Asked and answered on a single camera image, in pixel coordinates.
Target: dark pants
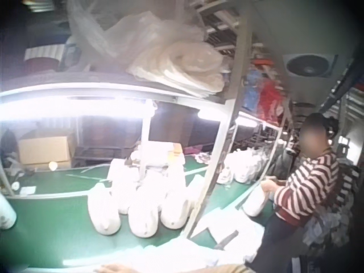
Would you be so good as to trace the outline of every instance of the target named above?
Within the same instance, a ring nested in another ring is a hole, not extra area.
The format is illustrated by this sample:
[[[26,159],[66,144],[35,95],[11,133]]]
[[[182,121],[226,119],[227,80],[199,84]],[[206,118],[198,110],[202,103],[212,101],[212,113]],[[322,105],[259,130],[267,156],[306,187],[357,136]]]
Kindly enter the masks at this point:
[[[277,259],[274,256],[286,255],[283,253],[284,250],[279,247],[279,243],[291,237],[296,230],[297,226],[287,223],[274,213],[268,220],[262,244],[255,259],[246,265],[257,273],[282,273],[275,269]]]

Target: cardboard box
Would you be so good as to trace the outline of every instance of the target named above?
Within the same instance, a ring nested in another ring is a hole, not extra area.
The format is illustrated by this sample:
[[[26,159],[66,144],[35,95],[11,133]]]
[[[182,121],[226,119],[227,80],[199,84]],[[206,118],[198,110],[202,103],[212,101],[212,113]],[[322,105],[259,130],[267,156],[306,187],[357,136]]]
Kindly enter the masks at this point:
[[[148,166],[167,166],[170,164],[185,164],[182,145],[180,143],[148,141],[146,145],[146,164]],[[140,163],[141,153],[137,152],[134,163]]]
[[[20,162],[24,165],[68,162],[75,149],[74,134],[64,129],[33,130],[19,141]]]

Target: green conveyor belt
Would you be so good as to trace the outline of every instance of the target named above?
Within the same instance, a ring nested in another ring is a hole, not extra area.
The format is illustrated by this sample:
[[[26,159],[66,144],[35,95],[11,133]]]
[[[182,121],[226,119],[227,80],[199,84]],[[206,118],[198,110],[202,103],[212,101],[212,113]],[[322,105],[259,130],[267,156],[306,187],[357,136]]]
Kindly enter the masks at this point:
[[[195,162],[192,156],[186,156],[185,171],[205,166]],[[80,173],[81,169],[36,173],[27,180],[27,185],[36,185],[36,194],[86,191],[97,180],[79,179],[66,174],[105,178],[107,170],[108,167],[99,167],[83,174]],[[186,176],[187,184],[194,176]],[[218,207],[225,208],[249,187],[237,182],[229,186],[216,185],[205,213]],[[0,258],[11,264],[62,268],[63,260],[67,259],[107,255],[137,246],[159,246],[176,238],[181,231],[167,229],[160,223],[157,234],[141,239],[131,233],[127,216],[122,216],[119,232],[112,236],[100,235],[89,219],[86,196],[10,202],[18,219],[12,229],[1,232]],[[213,247],[215,242],[209,236],[199,235],[198,244]]]

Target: red and white striped sweater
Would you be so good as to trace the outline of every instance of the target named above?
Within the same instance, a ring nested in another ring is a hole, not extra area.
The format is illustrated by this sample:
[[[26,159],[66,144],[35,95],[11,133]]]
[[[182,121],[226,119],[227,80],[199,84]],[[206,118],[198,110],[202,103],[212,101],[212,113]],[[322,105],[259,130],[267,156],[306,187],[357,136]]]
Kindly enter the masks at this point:
[[[316,207],[333,189],[338,176],[335,153],[329,149],[318,158],[307,159],[274,195],[276,214],[294,226],[304,226]]]

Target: rack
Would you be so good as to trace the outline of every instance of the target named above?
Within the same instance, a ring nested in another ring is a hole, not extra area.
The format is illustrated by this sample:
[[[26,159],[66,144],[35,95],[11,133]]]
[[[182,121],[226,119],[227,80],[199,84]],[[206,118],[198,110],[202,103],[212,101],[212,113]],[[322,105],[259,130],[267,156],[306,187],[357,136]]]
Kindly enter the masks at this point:
[[[215,13],[221,10],[222,7],[231,6],[230,1],[216,1],[208,7],[201,8],[200,12],[205,14]],[[237,34],[236,45],[234,45],[234,66],[231,73],[230,85],[227,90],[215,96],[209,96],[205,99],[196,98],[184,91],[171,88],[156,82],[137,81],[130,75],[110,75],[104,73],[87,72],[87,73],[52,73],[47,75],[34,75],[24,78],[18,78],[2,85],[3,92],[0,93],[0,100],[2,103],[24,100],[29,98],[38,98],[45,96],[110,96],[110,97],[126,97],[136,98],[140,100],[163,101],[178,105],[193,107],[196,109],[203,109],[206,107],[214,107],[219,109],[225,114],[225,119],[220,122],[216,142],[212,151],[210,165],[207,167],[204,181],[204,188],[196,203],[192,214],[182,231],[182,236],[190,238],[194,228],[204,214],[209,197],[211,196],[216,185],[221,166],[225,160],[227,153],[231,149],[231,143],[234,139],[237,125],[235,120],[240,114],[248,116],[251,119],[261,121],[254,115],[245,112],[241,109],[240,103],[244,97],[244,89],[241,89],[241,81],[243,75],[246,74],[250,65],[250,49],[252,40],[252,31],[249,19],[250,3],[244,1],[241,6],[241,14],[237,22],[225,22],[227,26],[233,25]],[[273,145],[269,161],[260,177],[266,173],[276,147],[283,131],[283,125],[289,113],[285,107],[285,114],[282,125],[280,127],[270,125],[267,126],[274,128],[278,131],[276,141]],[[142,126],[142,160],[140,164],[140,174],[145,174],[145,164],[143,162],[143,144],[148,141],[150,130],[150,118],[143,120]],[[9,181],[5,172],[0,166],[0,178],[4,182],[8,191],[10,192],[10,199],[24,198],[15,196],[11,190]],[[239,196],[230,206],[235,206],[244,200],[249,193],[259,184],[260,179],[250,187],[244,194]],[[60,198],[73,196],[72,193],[63,194]]]

